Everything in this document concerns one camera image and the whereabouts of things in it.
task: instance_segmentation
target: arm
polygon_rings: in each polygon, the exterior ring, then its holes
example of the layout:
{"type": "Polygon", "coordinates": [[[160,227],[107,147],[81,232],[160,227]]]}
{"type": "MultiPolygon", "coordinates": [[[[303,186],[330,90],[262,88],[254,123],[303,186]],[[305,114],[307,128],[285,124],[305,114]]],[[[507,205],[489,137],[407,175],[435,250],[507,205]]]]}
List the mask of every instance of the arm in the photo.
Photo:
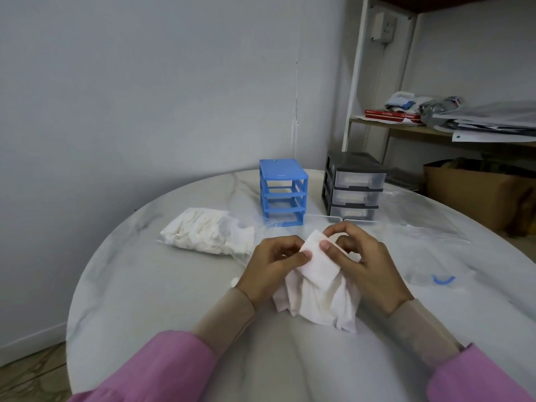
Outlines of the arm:
{"type": "Polygon", "coordinates": [[[338,223],[324,234],[340,236],[337,244],[347,252],[361,254],[354,262],[328,241],[323,251],[352,279],[362,296],[375,304],[422,361],[434,370],[427,395],[432,402],[533,401],[480,349],[464,348],[446,327],[417,299],[400,277],[387,247],[352,223],[338,223]]]}
{"type": "Polygon", "coordinates": [[[302,245],[297,236],[263,240],[236,288],[191,333],[158,333],[96,389],[75,394],[69,402],[197,401],[218,357],[253,320],[255,309],[272,297],[292,269],[309,261],[310,252],[298,253],[302,245]]]}

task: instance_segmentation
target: folded white cloth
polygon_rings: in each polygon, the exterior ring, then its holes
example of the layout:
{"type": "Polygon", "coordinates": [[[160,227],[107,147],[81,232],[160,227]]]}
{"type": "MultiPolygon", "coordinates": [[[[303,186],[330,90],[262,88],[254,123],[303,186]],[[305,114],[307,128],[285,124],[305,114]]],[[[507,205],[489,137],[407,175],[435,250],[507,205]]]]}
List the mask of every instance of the folded white cloth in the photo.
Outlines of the folded white cloth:
{"type": "Polygon", "coordinates": [[[251,254],[255,229],[224,210],[190,207],[173,220],[160,237],[164,243],[211,254],[251,254]]]}
{"type": "Polygon", "coordinates": [[[322,240],[329,239],[318,230],[305,240],[300,251],[311,251],[311,261],[287,275],[285,284],[273,296],[276,309],[288,309],[292,316],[300,315],[313,323],[355,333],[355,314],[361,296],[340,267],[320,249],[322,240]]]}

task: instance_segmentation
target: beige sleeve cuff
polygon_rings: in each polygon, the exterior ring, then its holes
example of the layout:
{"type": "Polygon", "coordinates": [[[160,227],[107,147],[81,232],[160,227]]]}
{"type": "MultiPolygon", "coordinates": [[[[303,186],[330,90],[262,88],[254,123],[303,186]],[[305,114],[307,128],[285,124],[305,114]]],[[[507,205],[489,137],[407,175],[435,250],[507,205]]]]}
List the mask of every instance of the beige sleeve cuff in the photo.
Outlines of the beige sleeve cuff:
{"type": "Polygon", "coordinates": [[[430,368],[442,365],[464,349],[452,333],[417,299],[400,306],[389,317],[389,322],[397,335],[409,343],[430,368]]]}
{"type": "Polygon", "coordinates": [[[192,333],[221,356],[251,323],[254,315],[255,310],[248,297],[231,288],[203,316],[192,333]]]}

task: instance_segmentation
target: round table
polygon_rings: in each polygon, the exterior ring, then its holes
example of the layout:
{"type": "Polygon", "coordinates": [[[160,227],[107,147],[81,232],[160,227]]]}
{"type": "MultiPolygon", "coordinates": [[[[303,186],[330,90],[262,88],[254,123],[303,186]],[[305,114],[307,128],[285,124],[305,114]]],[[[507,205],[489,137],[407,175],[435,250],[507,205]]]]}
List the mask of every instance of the round table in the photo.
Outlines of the round table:
{"type": "MultiPolygon", "coordinates": [[[[307,173],[307,213],[325,214],[324,173],[307,173]]],[[[470,289],[410,289],[462,344],[475,342],[536,395],[536,265],[479,223],[437,205],[472,242],[449,251],[477,274],[470,289]]],[[[73,392],[97,386],[157,332],[191,330],[242,273],[232,257],[158,243],[159,232],[188,207],[260,214],[258,170],[176,189],[138,210],[104,240],[78,282],[69,312],[67,367],[73,392]]],[[[397,265],[404,262],[392,255],[397,265]]],[[[271,304],[258,314],[218,363],[204,400],[425,400],[430,373],[366,308],[358,311],[357,335],[276,313],[271,304]]]]}

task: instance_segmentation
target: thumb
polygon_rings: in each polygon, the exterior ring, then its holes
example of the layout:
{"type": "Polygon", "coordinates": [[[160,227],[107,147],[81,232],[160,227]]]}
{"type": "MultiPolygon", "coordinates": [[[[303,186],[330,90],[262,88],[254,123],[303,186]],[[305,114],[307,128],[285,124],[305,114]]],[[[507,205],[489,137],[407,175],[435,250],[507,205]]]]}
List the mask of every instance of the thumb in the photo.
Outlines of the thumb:
{"type": "Polygon", "coordinates": [[[341,250],[339,250],[335,245],[333,245],[328,240],[320,241],[320,249],[325,252],[325,254],[330,257],[330,259],[336,263],[341,269],[349,274],[354,275],[355,272],[362,268],[362,265],[352,261],[347,257],[341,250]]]}
{"type": "Polygon", "coordinates": [[[311,260],[311,258],[311,251],[301,251],[279,262],[286,271],[290,272],[291,270],[298,268],[299,266],[305,265],[311,260]]]}

